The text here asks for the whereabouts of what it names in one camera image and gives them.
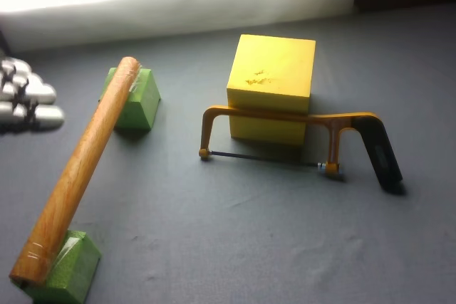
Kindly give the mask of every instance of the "gray table surface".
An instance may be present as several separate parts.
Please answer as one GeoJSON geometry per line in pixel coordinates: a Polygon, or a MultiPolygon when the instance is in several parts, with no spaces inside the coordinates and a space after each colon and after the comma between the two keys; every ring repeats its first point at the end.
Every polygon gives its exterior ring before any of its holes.
{"type": "MultiPolygon", "coordinates": [[[[0,302],[8,274],[97,105],[135,56],[162,94],[146,135],[113,133],[72,229],[103,252],[87,303],[454,303],[456,6],[27,53],[66,113],[55,132],[0,136],[0,302]],[[226,104],[239,35],[317,41],[311,112],[372,111],[407,196],[382,192],[361,138],[348,181],[267,162],[198,157],[201,116],[226,104]]],[[[324,160],[326,133],[304,156],[324,160]]],[[[212,148],[251,151],[217,119],[212,148]]]]}

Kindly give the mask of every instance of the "top face of yellow block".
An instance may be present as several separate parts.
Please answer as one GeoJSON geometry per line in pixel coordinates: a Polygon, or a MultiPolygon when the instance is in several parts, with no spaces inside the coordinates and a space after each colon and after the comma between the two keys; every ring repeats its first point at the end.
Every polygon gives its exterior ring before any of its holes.
{"type": "Polygon", "coordinates": [[[308,98],[315,41],[241,35],[228,88],[308,98]]]}

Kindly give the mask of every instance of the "yellow cube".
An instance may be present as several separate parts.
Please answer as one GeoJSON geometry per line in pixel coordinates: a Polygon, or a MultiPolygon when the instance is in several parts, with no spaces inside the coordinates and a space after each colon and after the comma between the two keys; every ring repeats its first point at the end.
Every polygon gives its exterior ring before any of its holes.
{"type": "MultiPolygon", "coordinates": [[[[228,105],[306,114],[315,41],[242,35],[227,85],[228,105]]],[[[305,124],[230,117],[233,138],[302,145],[305,124]]]]}

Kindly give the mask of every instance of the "green foam block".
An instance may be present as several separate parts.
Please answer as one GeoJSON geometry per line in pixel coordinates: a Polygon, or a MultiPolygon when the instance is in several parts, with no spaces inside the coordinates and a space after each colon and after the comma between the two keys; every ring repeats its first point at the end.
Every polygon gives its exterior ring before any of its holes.
{"type": "MultiPolygon", "coordinates": [[[[103,94],[113,79],[117,68],[111,68],[105,79],[103,94]]],[[[130,95],[115,124],[117,128],[152,129],[157,112],[160,93],[150,69],[141,69],[130,88],[130,95]]]]}
{"type": "Polygon", "coordinates": [[[61,252],[43,286],[22,290],[35,304],[82,304],[101,253],[83,231],[68,231],[61,252]]]}

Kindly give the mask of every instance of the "wooden stick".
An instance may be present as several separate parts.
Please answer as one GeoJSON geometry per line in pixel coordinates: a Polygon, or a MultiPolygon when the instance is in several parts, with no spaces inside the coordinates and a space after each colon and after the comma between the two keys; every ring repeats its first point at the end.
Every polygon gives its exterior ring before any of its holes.
{"type": "Polygon", "coordinates": [[[139,69],[140,64],[134,58],[121,60],[11,270],[11,280],[22,286],[45,282],[139,69]]]}

